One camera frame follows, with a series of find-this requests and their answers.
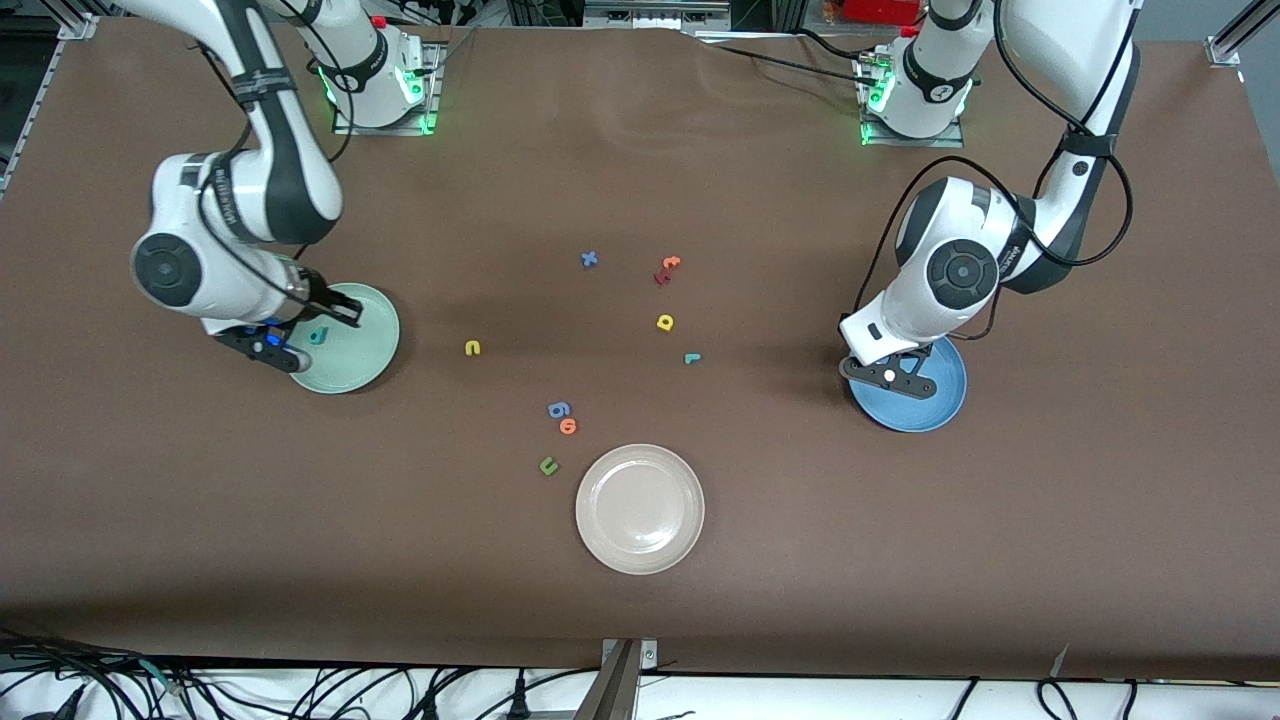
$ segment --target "plate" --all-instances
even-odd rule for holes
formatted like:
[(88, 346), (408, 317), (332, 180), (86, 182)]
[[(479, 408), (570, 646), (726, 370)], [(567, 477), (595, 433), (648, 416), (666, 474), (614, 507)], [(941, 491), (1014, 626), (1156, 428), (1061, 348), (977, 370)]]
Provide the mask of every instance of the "plate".
[(657, 445), (605, 452), (577, 488), (577, 532), (600, 562), (652, 575), (685, 559), (703, 532), (707, 509), (698, 475)]
[[(294, 325), (289, 343), (311, 356), (311, 366), (291, 377), (311, 392), (338, 395), (365, 387), (390, 365), (399, 347), (399, 315), (385, 295), (367, 284), (329, 287), (364, 305), (360, 327), (324, 315)], [(320, 328), (324, 342), (311, 345), (311, 333)]]

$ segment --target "white plate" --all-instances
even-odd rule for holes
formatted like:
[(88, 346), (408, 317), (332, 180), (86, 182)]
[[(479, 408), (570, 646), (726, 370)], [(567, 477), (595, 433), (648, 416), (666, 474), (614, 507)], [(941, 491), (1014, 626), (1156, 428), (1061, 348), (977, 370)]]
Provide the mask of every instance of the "white plate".
[(657, 445), (605, 452), (577, 488), (582, 542), (600, 562), (628, 575), (652, 575), (684, 560), (705, 515), (698, 475)]

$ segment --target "metal mounting plate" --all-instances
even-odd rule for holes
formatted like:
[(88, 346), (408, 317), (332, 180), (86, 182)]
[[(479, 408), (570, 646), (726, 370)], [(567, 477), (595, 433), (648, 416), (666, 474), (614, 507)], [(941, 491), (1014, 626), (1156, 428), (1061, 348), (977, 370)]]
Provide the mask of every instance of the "metal mounting plate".
[(444, 90), (444, 63), (449, 54), (447, 42), (422, 42), (421, 64), (422, 69), (430, 70), (422, 76), (422, 101), (410, 108), (399, 120), (380, 128), (351, 127), (351, 122), (334, 111), (333, 132), (335, 135), (371, 135), (371, 136), (422, 136), (435, 133), (436, 115), (440, 113), (440, 92)]
[[(863, 63), (860, 60), (851, 61), (854, 67), (855, 77), (876, 77), (877, 67), (872, 63)], [(872, 88), (865, 85), (858, 86), (858, 113), (861, 115), (861, 140), (863, 145), (893, 145), (899, 147), (942, 147), (942, 149), (959, 149), (964, 147), (964, 133), (960, 129), (960, 118), (954, 118), (951, 124), (946, 127), (941, 133), (933, 137), (915, 138), (904, 137), (884, 124), (879, 117), (870, 111), (867, 106), (870, 102)]]
[[(613, 651), (618, 641), (611, 639), (604, 641), (604, 647), (600, 651), (600, 662), (603, 664), (609, 659), (609, 652)], [(644, 638), (640, 641), (640, 669), (653, 670), (658, 666), (658, 638)]]

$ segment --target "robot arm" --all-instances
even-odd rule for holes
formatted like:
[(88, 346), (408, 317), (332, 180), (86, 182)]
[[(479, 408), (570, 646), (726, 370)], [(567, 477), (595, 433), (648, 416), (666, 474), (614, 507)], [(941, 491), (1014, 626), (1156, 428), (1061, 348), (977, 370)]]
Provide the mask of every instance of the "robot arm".
[(133, 247), (133, 277), (157, 305), (201, 319), (251, 359), (293, 373), (308, 357), (284, 341), (326, 314), (356, 325), (358, 302), (319, 273), (250, 243), (319, 242), (342, 214), (342, 190), (253, 0), (122, 0), (193, 36), (223, 60), (261, 147), (175, 155), (156, 169), (151, 227)]
[[(979, 4), (989, 5), (979, 0), (974, 6)], [(965, 179), (945, 178), (920, 191), (895, 243), (899, 275), (840, 323), (856, 359), (852, 366), (841, 366), (846, 375), (927, 347), (955, 331), (986, 306), (997, 284), (1030, 293), (1064, 279), (1070, 266), (1032, 241), (1024, 218), (1053, 255), (1069, 260), (1078, 255), (1105, 158), (1114, 147), (1138, 74), (1138, 53), (1126, 40), (1137, 8), (1126, 0), (1068, 5), (1006, 0), (1001, 5), (1007, 6), (1002, 20), (1009, 47), (1061, 91), (1069, 114), (1088, 114), (1088, 133), (1068, 128), (1044, 195), (1036, 200), (1015, 196), (1021, 217), (1002, 192)], [(983, 12), (975, 12), (970, 22), (991, 23)], [(925, 38), (925, 32), (919, 38)], [(1111, 73), (1117, 54), (1120, 61)]]
[(361, 128), (390, 126), (422, 104), (422, 41), (375, 27), (360, 0), (259, 0), (302, 35), (334, 110)]

